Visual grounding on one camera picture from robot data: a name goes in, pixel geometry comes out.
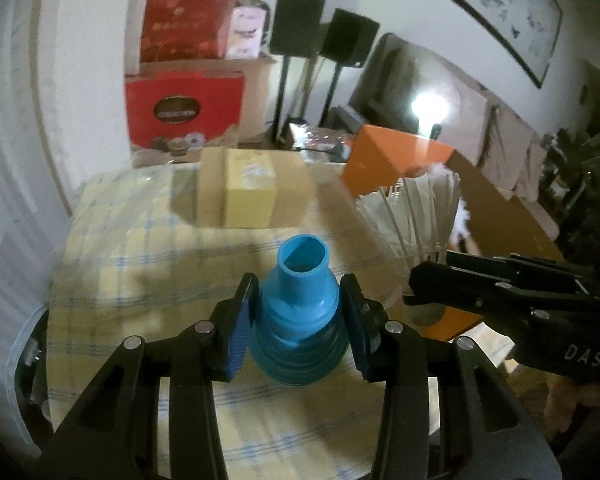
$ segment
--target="framed painting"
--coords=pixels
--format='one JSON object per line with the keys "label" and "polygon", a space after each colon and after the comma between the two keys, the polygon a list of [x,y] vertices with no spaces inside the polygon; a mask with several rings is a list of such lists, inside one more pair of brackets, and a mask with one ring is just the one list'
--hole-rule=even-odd
{"label": "framed painting", "polygon": [[556,0],[453,0],[487,28],[540,88],[558,39]]}

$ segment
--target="plaid tablecloth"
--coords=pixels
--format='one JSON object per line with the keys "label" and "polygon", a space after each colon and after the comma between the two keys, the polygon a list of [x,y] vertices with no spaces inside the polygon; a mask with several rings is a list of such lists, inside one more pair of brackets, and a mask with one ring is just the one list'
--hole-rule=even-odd
{"label": "plaid tablecloth", "polygon": [[[196,171],[189,164],[93,178],[50,304],[47,373],[54,426],[125,337],[168,338],[206,318],[218,301],[232,297],[244,272],[264,278],[280,245],[299,232],[327,243],[338,279],[355,272],[368,297],[385,301],[395,294],[398,281],[333,186],[319,186],[299,229],[213,230],[195,227]],[[362,380],[350,353],[328,377],[302,388],[272,382],[247,355],[232,383],[214,384],[230,477],[344,480],[366,474],[383,394],[382,384]],[[161,474],[169,473],[167,424],[164,387]]]}

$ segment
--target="shuttlecock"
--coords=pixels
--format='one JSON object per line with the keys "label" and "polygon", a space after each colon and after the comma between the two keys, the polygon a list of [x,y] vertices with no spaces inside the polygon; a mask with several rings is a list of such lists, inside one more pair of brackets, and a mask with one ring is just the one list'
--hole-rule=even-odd
{"label": "shuttlecock", "polygon": [[466,208],[466,202],[464,198],[460,197],[458,203],[458,211],[456,212],[456,219],[454,220],[454,227],[451,229],[451,236],[449,237],[449,243],[453,246],[458,246],[460,240],[464,238],[467,240],[471,236],[467,222],[471,219],[471,213]]}
{"label": "shuttlecock", "polygon": [[442,164],[416,178],[402,178],[390,188],[360,197],[364,217],[385,258],[411,294],[409,276],[420,262],[446,262],[460,199],[460,177]]}

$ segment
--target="red gift box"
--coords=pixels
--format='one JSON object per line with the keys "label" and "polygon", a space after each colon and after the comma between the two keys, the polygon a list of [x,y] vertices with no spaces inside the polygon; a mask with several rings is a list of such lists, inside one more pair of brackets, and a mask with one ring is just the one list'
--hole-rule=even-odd
{"label": "red gift box", "polygon": [[164,72],[128,77],[125,85],[129,137],[142,148],[152,148],[156,137],[183,137],[200,148],[240,122],[241,72]]}
{"label": "red gift box", "polygon": [[147,0],[141,62],[224,57],[236,0]]}

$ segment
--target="blue bellows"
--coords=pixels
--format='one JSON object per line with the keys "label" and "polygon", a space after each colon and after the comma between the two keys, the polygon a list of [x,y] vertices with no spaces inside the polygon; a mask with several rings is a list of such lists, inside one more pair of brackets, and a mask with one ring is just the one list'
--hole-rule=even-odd
{"label": "blue bellows", "polygon": [[250,349],[264,373],[300,386],[333,370],[348,339],[329,248],[320,238],[298,235],[282,244],[260,300]]}

